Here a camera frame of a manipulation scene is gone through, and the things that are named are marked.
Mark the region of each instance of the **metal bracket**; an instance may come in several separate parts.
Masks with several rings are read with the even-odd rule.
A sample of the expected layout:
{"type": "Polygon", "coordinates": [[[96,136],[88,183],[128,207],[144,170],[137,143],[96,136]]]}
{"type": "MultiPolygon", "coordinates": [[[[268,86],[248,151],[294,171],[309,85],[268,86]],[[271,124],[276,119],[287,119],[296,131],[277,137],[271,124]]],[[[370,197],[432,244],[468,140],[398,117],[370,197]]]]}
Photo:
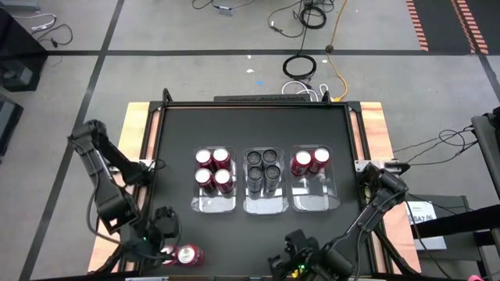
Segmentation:
{"type": "Polygon", "coordinates": [[[385,169],[390,173],[394,173],[396,175],[402,175],[409,169],[409,164],[400,162],[398,159],[394,159],[391,161],[383,161],[383,160],[355,160],[354,166],[357,173],[362,172],[368,163],[374,164],[378,169],[385,169]]]}

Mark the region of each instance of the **black floor stripe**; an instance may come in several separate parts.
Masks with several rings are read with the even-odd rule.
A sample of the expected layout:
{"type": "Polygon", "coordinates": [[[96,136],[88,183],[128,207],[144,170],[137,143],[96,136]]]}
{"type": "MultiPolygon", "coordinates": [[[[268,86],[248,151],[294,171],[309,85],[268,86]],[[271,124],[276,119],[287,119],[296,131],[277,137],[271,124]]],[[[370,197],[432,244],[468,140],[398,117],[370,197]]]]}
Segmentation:
{"type": "MultiPolygon", "coordinates": [[[[109,50],[105,55],[112,56],[198,56],[198,55],[295,55],[298,50],[248,49],[248,50],[109,50]]],[[[49,55],[82,56],[100,55],[101,51],[48,51],[49,55]]],[[[302,50],[304,55],[325,55],[322,49],[302,50]]],[[[333,55],[470,55],[470,51],[434,51],[422,50],[335,50],[333,55]]]]}
{"type": "Polygon", "coordinates": [[[491,68],[490,62],[486,55],[479,55],[479,60],[483,66],[484,72],[486,73],[487,79],[490,81],[493,91],[497,95],[498,100],[500,100],[500,84],[498,83],[497,75],[495,71],[491,68]]]}
{"type": "MultiPolygon", "coordinates": [[[[115,12],[112,15],[111,23],[109,24],[104,42],[102,43],[101,51],[99,51],[97,62],[95,63],[94,70],[92,71],[91,79],[88,83],[87,90],[85,91],[85,96],[83,98],[83,101],[81,102],[80,110],[78,111],[73,128],[82,124],[85,115],[87,114],[88,106],[90,105],[92,95],[94,94],[95,85],[97,84],[99,74],[101,73],[102,65],[105,60],[106,51],[109,48],[111,38],[116,28],[116,23],[118,22],[118,18],[120,17],[120,13],[123,7],[123,1],[124,0],[118,0],[118,2],[116,3],[115,12]]],[[[48,225],[54,213],[55,204],[57,202],[57,199],[59,198],[59,194],[61,193],[61,188],[63,187],[64,178],[66,177],[66,173],[70,166],[72,156],[73,149],[69,145],[67,145],[62,157],[61,165],[59,166],[59,169],[55,176],[55,181],[52,185],[50,195],[48,196],[47,204],[45,205],[40,223],[38,224],[37,232],[34,235],[30,251],[28,252],[28,256],[26,258],[26,261],[24,262],[23,270],[21,271],[20,275],[21,281],[29,280],[31,274],[33,273],[35,263],[37,261],[38,255],[40,254],[41,245],[43,243],[45,234],[48,230],[48,225]]]]}

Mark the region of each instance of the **red soda can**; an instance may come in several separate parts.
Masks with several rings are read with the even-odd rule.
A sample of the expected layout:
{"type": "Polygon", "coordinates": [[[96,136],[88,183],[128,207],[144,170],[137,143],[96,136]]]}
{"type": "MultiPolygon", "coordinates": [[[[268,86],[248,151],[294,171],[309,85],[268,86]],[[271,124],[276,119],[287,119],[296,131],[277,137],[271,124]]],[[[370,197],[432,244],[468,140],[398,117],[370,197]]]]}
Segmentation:
{"type": "Polygon", "coordinates": [[[226,169],[220,169],[216,173],[216,186],[220,192],[228,194],[233,191],[233,177],[226,169]]]}
{"type": "Polygon", "coordinates": [[[319,173],[322,168],[328,164],[330,153],[324,148],[318,148],[312,154],[311,166],[309,171],[311,173],[319,173]]]}
{"type": "Polygon", "coordinates": [[[311,154],[307,151],[299,151],[291,160],[291,172],[296,176],[303,176],[311,164],[311,154]]]}
{"type": "Polygon", "coordinates": [[[231,171],[231,158],[226,148],[217,148],[213,152],[213,160],[217,169],[226,169],[231,171]]]}
{"type": "Polygon", "coordinates": [[[216,189],[216,183],[209,169],[199,169],[196,171],[195,180],[207,194],[211,194],[216,189]]]}
{"type": "Polygon", "coordinates": [[[165,253],[165,254],[171,254],[173,259],[171,260],[167,260],[167,261],[163,261],[163,264],[164,265],[175,265],[177,263],[177,253],[175,251],[175,247],[172,246],[172,245],[166,245],[162,250],[161,250],[162,253],[165,253]]]}
{"type": "Polygon", "coordinates": [[[196,162],[200,168],[209,169],[213,171],[215,165],[213,163],[212,153],[208,149],[200,149],[196,152],[196,162]]]}
{"type": "Polygon", "coordinates": [[[177,260],[179,264],[185,266],[202,265],[205,260],[205,255],[199,247],[188,244],[177,249],[177,260]]]}

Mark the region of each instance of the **cable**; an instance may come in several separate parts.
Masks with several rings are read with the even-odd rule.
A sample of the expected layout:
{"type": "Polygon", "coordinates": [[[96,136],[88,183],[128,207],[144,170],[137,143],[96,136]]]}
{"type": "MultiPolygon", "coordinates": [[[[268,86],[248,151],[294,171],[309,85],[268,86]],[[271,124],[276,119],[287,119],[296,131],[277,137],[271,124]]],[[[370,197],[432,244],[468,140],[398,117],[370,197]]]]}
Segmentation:
{"type": "Polygon", "coordinates": [[[31,31],[33,31],[33,33],[32,33],[32,35],[33,35],[39,31],[43,31],[43,30],[46,30],[48,28],[53,27],[56,20],[57,20],[57,16],[54,15],[53,13],[44,13],[44,14],[35,15],[35,16],[12,16],[12,17],[14,19],[30,20],[30,19],[35,19],[35,18],[42,17],[42,16],[51,16],[52,20],[48,23],[44,23],[44,24],[36,26],[36,27],[31,27],[31,31]]]}
{"type": "Polygon", "coordinates": [[[198,0],[193,0],[193,2],[191,2],[191,6],[195,9],[203,9],[205,8],[206,6],[210,5],[213,3],[213,0],[210,0],[208,3],[204,4],[203,6],[201,7],[195,7],[195,2],[197,2],[198,0]]]}
{"type": "Polygon", "coordinates": [[[334,69],[335,75],[337,75],[337,77],[344,84],[344,93],[340,97],[334,98],[334,101],[342,101],[342,99],[345,97],[345,95],[347,95],[347,93],[349,92],[349,85],[347,84],[347,81],[340,74],[340,72],[338,72],[337,67],[335,66],[332,59],[330,58],[330,53],[332,53],[334,51],[333,46],[334,46],[335,35],[337,34],[338,23],[341,20],[342,12],[344,12],[344,8],[345,8],[345,5],[347,4],[347,1],[348,0],[344,0],[344,4],[342,5],[341,11],[338,13],[337,21],[335,21],[334,34],[332,35],[330,44],[327,46],[327,49],[326,49],[328,62],[330,63],[331,67],[334,69]]]}
{"type": "Polygon", "coordinates": [[[300,34],[297,34],[297,35],[288,35],[288,34],[285,34],[285,33],[283,32],[283,30],[282,30],[282,29],[280,29],[280,28],[278,28],[278,27],[275,27],[275,26],[274,26],[274,21],[273,21],[273,20],[271,20],[271,17],[272,17],[275,13],[277,13],[277,12],[279,12],[279,11],[283,11],[283,10],[285,10],[285,9],[289,9],[289,8],[291,8],[291,7],[295,6],[295,5],[297,5],[298,3],[300,3],[300,4],[301,4],[301,7],[302,7],[302,1],[303,1],[303,0],[299,0],[299,1],[297,1],[297,2],[293,3],[293,4],[289,5],[289,6],[286,6],[286,7],[280,8],[280,9],[277,9],[276,11],[274,11],[274,12],[270,13],[270,14],[269,14],[269,16],[267,17],[267,26],[268,26],[270,29],[272,29],[272,30],[276,31],[277,33],[279,33],[279,34],[281,34],[281,35],[283,35],[283,36],[285,36],[285,37],[288,37],[288,38],[297,38],[297,37],[301,37],[301,36],[304,34],[304,29],[305,29],[305,27],[304,27],[304,26],[302,26],[302,30],[301,30],[300,34]]]}
{"type": "Polygon", "coordinates": [[[416,196],[416,195],[413,195],[413,194],[410,194],[410,193],[407,193],[407,194],[408,194],[409,196],[411,196],[411,197],[414,197],[415,199],[418,199],[418,200],[420,200],[420,201],[423,201],[423,202],[427,202],[427,203],[429,203],[429,204],[432,204],[434,207],[438,207],[438,208],[443,209],[443,210],[445,210],[445,211],[447,211],[447,212],[450,212],[450,213],[452,213],[453,215],[458,215],[458,214],[457,214],[457,213],[455,213],[455,212],[453,212],[453,211],[450,211],[450,209],[452,209],[452,208],[465,208],[467,211],[470,211],[470,212],[471,212],[471,211],[475,211],[474,209],[469,208],[469,207],[467,207],[467,206],[443,207],[443,206],[437,205],[437,204],[435,204],[435,203],[433,203],[433,202],[431,202],[431,201],[427,201],[427,200],[425,200],[425,199],[423,199],[423,198],[421,198],[421,197],[418,197],[418,196],[416,196]]]}
{"type": "Polygon", "coordinates": [[[408,149],[408,148],[414,148],[414,147],[417,147],[417,146],[420,146],[422,144],[427,144],[431,141],[435,141],[437,139],[439,139],[440,141],[438,141],[436,144],[434,144],[433,146],[427,148],[427,149],[424,149],[423,151],[421,151],[420,153],[418,153],[417,155],[411,157],[408,161],[406,161],[407,163],[410,163],[412,160],[414,160],[415,158],[421,156],[422,154],[424,154],[425,152],[437,147],[439,144],[442,144],[442,143],[445,143],[445,144],[448,144],[448,145],[451,145],[451,146],[458,146],[458,147],[461,147],[460,151],[458,151],[457,153],[455,153],[455,155],[449,159],[446,159],[446,160],[443,160],[443,161],[438,161],[438,162],[428,162],[428,163],[418,163],[418,164],[412,164],[412,165],[434,165],[434,164],[441,164],[441,163],[445,163],[445,162],[448,162],[448,161],[451,161],[452,159],[458,157],[459,155],[461,155],[464,151],[468,150],[469,148],[471,148],[472,146],[474,146],[476,143],[477,143],[477,140],[475,141],[471,141],[469,143],[467,143],[465,141],[465,138],[463,137],[462,133],[467,133],[467,132],[471,132],[470,130],[467,130],[468,127],[464,128],[463,130],[457,132],[455,130],[450,130],[450,129],[447,129],[447,130],[442,130],[438,137],[437,138],[433,138],[433,139],[430,139],[430,140],[425,140],[419,144],[414,144],[414,145],[410,145],[406,148],[402,148],[402,149],[398,149],[396,152],[398,151],[403,151],[405,149],[408,149]],[[447,140],[453,138],[454,136],[456,135],[459,135],[460,139],[462,140],[462,143],[461,144],[453,144],[451,142],[447,142],[447,140]]]}
{"type": "Polygon", "coordinates": [[[37,39],[37,42],[41,43],[43,41],[52,42],[52,45],[54,46],[54,48],[57,48],[60,45],[62,45],[62,46],[68,45],[69,43],[71,43],[73,41],[73,30],[71,29],[71,27],[69,25],[63,23],[57,27],[52,28],[51,30],[45,31],[42,35],[40,35],[40,37],[38,37],[38,39],[37,39]],[[67,42],[58,42],[53,37],[51,37],[50,39],[44,38],[45,36],[50,34],[52,31],[58,30],[58,29],[63,28],[63,27],[67,28],[70,31],[70,39],[67,42]]]}
{"type": "Polygon", "coordinates": [[[232,10],[235,10],[235,9],[239,9],[239,8],[241,8],[241,7],[245,7],[246,5],[250,5],[250,4],[252,4],[253,2],[255,2],[255,0],[251,0],[250,2],[245,3],[245,4],[243,4],[243,5],[239,5],[239,6],[236,6],[236,7],[231,8],[231,7],[224,7],[224,6],[220,6],[220,5],[215,5],[215,4],[214,4],[214,0],[212,0],[212,6],[214,6],[214,7],[218,8],[218,9],[220,9],[221,7],[224,7],[224,8],[227,8],[227,9],[229,9],[229,10],[231,10],[231,11],[232,11],[232,10]]]}
{"type": "Polygon", "coordinates": [[[428,162],[428,163],[417,163],[417,164],[412,164],[412,166],[416,166],[416,165],[436,165],[436,164],[442,164],[442,163],[449,162],[449,161],[457,158],[459,155],[461,155],[463,152],[465,152],[467,149],[471,148],[472,146],[474,146],[477,143],[478,143],[478,141],[475,141],[474,143],[472,143],[468,147],[466,147],[464,149],[461,149],[459,152],[455,153],[455,155],[453,157],[448,158],[446,160],[437,161],[437,162],[428,162]]]}
{"type": "Polygon", "coordinates": [[[423,249],[427,253],[427,256],[429,256],[429,258],[437,265],[437,267],[439,268],[439,270],[446,277],[448,277],[449,279],[451,279],[452,277],[439,265],[438,261],[436,261],[436,259],[430,254],[429,250],[427,249],[427,247],[425,246],[425,244],[422,242],[422,238],[420,237],[420,233],[419,233],[418,227],[416,227],[415,219],[413,218],[412,209],[410,208],[409,203],[408,203],[407,200],[405,200],[405,203],[406,203],[406,206],[408,207],[409,215],[412,217],[412,222],[413,222],[412,226],[413,226],[413,229],[415,230],[415,234],[418,237],[418,240],[419,240],[420,244],[422,244],[423,249]]]}
{"type": "Polygon", "coordinates": [[[313,93],[314,96],[316,97],[316,101],[320,101],[319,95],[313,89],[311,89],[310,87],[307,87],[304,83],[302,83],[300,81],[296,81],[296,80],[287,82],[285,85],[283,85],[283,87],[281,88],[281,94],[284,94],[285,87],[288,86],[288,85],[290,85],[290,84],[299,84],[299,85],[301,85],[304,88],[304,90],[299,91],[297,94],[301,94],[301,93],[303,93],[305,91],[309,95],[311,95],[311,93],[313,93]]]}
{"type": "Polygon", "coordinates": [[[298,50],[297,52],[297,55],[293,55],[291,56],[290,58],[288,58],[287,60],[284,61],[283,63],[283,73],[290,77],[291,79],[293,80],[308,80],[308,79],[311,79],[312,76],[314,76],[314,73],[316,72],[316,60],[314,60],[314,58],[310,55],[301,55],[301,52],[302,52],[302,49],[304,48],[304,42],[305,42],[305,36],[307,35],[307,24],[309,24],[309,19],[310,19],[311,15],[309,14],[307,16],[307,22],[306,22],[306,25],[304,25],[304,35],[302,37],[302,43],[300,45],[300,49],[298,50]],[[288,68],[288,63],[290,63],[292,60],[294,59],[307,59],[309,60],[311,63],[312,63],[312,68],[310,71],[308,71],[307,73],[304,73],[304,74],[291,74],[290,72],[288,72],[287,68],[288,68]]]}

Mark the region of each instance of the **soda can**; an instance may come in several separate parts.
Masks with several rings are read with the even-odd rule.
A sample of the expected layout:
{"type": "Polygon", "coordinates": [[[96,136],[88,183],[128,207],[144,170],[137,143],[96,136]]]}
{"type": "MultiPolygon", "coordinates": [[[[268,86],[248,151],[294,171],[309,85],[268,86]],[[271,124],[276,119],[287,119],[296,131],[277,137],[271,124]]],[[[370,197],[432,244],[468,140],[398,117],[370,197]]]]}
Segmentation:
{"type": "Polygon", "coordinates": [[[262,153],[262,166],[263,168],[267,168],[271,165],[276,165],[277,154],[274,150],[268,149],[262,153]]]}
{"type": "Polygon", "coordinates": [[[193,244],[187,244],[177,249],[177,260],[180,265],[196,266],[202,265],[205,255],[199,247],[193,244]]]}
{"type": "Polygon", "coordinates": [[[210,153],[208,149],[198,150],[195,157],[196,162],[198,163],[198,167],[209,169],[210,171],[213,171],[215,169],[212,153],[210,153]]]}
{"type": "Polygon", "coordinates": [[[167,261],[163,261],[162,263],[164,265],[175,265],[177,263],[177,255],[176,255],[176,251],[175,251],[175,247],[172,246],[172,245],[166,245],[162,250],[161,250],[162,253],[164,254],[171,254],[173,256],[173,259],[171,260],[167,260],[167,261]]]}
{"type": "Polygon", "coordinates": [[[231,171],[231,158],[226,148],[217,148],[213,152],[213,160],[217,169],[226,169],[231,171]]]}
{"type": "Polygon", "coordinates": [[[247,154],[247,163],[250,167],[262,167],[263,159],[260,153],[257,151],[252,151],[247,154]]]}
{"type": "Polygon", "coordinates": [[[311,173],[319,173],[322,168],[328,164],[330,153],[324,148],[318,148],[312,154],[311,166],[309,171],[311,173]]]}
{"type": "Polygon", "coordinates": [[[196,171],[195,180],[207,194],[211,194],[216,189],[216,183],[209,169],[199,169],[196,171]]]}
{"type": "Polygon", "coordinates": [[[280,182],[281,170],[275,165],[271,165],[267,167],[265,172],[266,179],[266,190],[274,191],[278,187],[278,183],[280,182]]]}
{"type": "Polygon", "coordinates": [[[248,171],[247,187],[250,192],[259,192],[263,185],[263,171],[260,168],[252,167],[248,171]]]}
{"type": "Polygon", "coordinates": [[[220,169],[217,171],[216,176],[216,186],[219,191],[223,194],[228,194],[233,191],[233,177],[226,169],[220,169]]]}
{"type": "Polygon", "coordinates": [[[291,172],[296,176],[303,176],[311,164],[311,154],[299,151],[291,160],[291,172]]]}

